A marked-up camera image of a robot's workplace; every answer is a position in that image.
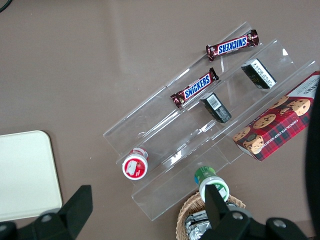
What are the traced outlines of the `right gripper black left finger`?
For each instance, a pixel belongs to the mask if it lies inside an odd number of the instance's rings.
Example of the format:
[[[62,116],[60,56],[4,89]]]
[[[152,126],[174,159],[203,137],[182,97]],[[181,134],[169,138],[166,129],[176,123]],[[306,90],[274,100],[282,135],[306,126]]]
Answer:
[[[82,185],[57,213],[45,213],[17,228],[13,221],[0,223],[2,240],[75,240],[93,212],[92,187]]]

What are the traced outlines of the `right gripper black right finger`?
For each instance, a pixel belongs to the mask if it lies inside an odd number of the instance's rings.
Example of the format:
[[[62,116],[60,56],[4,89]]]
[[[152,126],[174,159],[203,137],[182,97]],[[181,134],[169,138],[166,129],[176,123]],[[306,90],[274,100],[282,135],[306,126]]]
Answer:
[[[292,221],[271,217],[261,224],[239,210],[230,210],[214,185],[205,186],[205,211],[211,229],[202,240],[307,240]]]

